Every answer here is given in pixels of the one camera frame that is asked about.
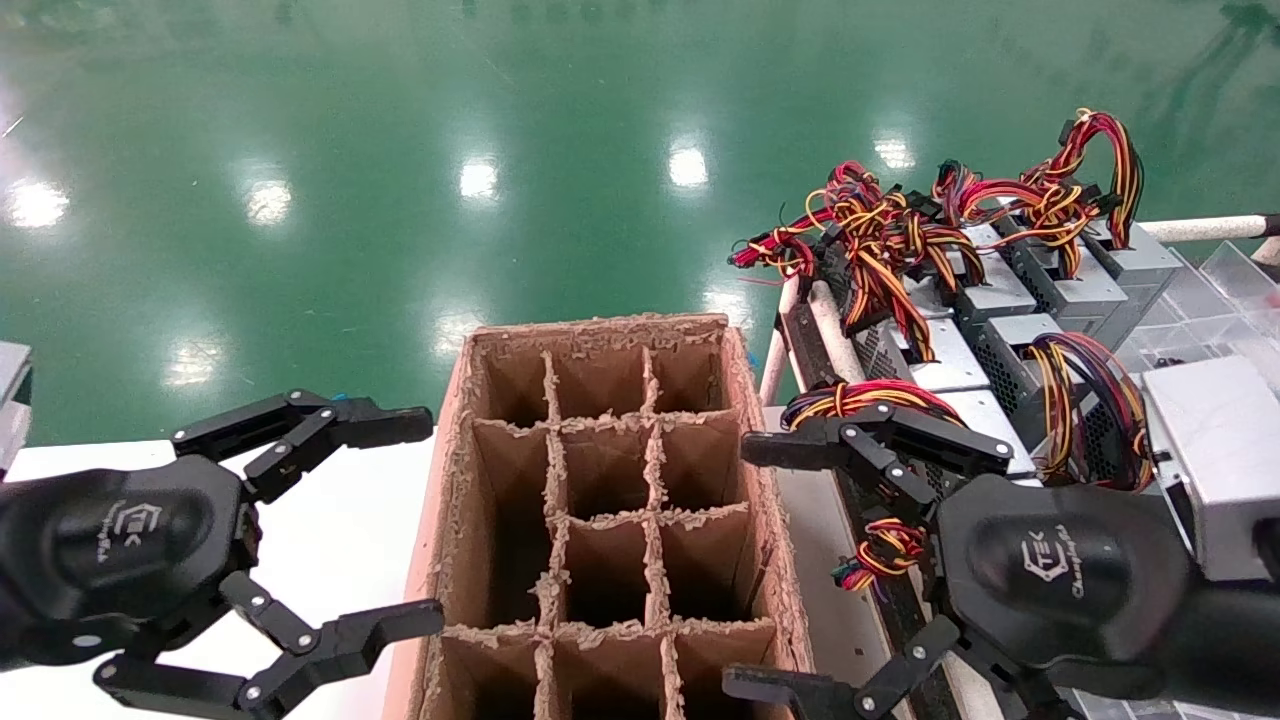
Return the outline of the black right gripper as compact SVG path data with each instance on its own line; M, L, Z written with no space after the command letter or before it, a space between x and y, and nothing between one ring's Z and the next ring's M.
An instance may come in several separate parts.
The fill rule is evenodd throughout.
M986 662L1092 694L1157 696L1169 680L1158 647L1201 580L1169 506L980 477L1011 459L1001 439L887 404L742 436L753 466L844 471L870 500L864 518L934 519L943 605ZM979 478L947 498L911 461Z

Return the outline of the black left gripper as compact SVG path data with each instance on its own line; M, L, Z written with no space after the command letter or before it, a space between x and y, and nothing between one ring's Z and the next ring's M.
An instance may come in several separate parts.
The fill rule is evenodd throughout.
M100 666L95 685L128 708L283 719L316 689L370 674L389 644L439 634L442 602L370 609L311 628L244 573L259 561L253 502L279 500L340 448L411 445L433 432L422 406L293 389L177 430L179 459L160 468L4 483L3 669L178 650L234 609L280 651L252 676L124 652ZM219 465L260 447L243 483Z

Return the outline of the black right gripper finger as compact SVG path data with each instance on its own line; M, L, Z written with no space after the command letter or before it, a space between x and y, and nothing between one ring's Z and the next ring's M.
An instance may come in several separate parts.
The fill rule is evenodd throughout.
M1004 659L965 621L932 618L864 685L828 675L732 664L722 671L722 691L739 700L783 705L796 719L887 719L899 703L929 679L951 653L983 675L996 691L1015 694L1028 719L1082 719L1036 669L1005 667Z

